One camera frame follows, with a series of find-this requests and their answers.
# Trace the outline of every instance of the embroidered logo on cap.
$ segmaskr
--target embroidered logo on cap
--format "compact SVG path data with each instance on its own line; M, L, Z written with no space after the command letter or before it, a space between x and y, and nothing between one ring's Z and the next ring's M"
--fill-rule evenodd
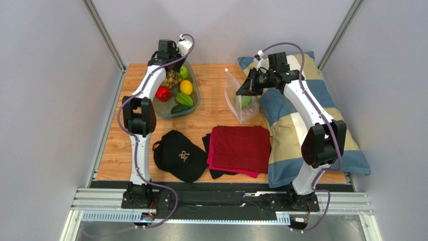
M183 162L186 162L187 157L189 157L190 153L186 153L186 151L181 151L181 154L178 154L180 159L183 159Z

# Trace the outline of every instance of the gray floor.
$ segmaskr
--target gray floor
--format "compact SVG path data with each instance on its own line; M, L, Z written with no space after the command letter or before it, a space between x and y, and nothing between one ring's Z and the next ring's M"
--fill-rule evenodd
M319 216L311 216L309 226L314 225ZM81 227L92 235L109 234L127 227L124 222L83 222ZM290 232L286 226L268 225L232 225L232 224L164 224L154 229L130 230L106 238L90 238L82 233L76 240L365 240L359 217L327 216L324 222L313 232L298 234Z

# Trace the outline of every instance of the cap brim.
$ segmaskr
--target cap brim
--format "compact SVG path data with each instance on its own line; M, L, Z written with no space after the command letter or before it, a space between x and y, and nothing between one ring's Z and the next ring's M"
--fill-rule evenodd
M169 172L181 181L191 183L198 180L205 172L205 169L208 167L206 160L207 154L201 148L195 147L194 157L188 165L174 168Z

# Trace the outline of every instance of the plastic bag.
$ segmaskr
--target plastic bag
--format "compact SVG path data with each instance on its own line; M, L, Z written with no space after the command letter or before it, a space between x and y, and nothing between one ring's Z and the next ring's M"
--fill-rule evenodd
M240 83L226 69L225 96L234 117L242 125L259 113L259 103L255 96L236 95Z

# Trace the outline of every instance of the black baseball cap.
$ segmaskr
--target black baseball cap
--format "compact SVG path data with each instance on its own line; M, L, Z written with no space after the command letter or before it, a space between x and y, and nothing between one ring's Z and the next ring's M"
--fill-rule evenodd
M194 182L208 167L206 152L183 133L172 130L153 144L156 166L184 182Z

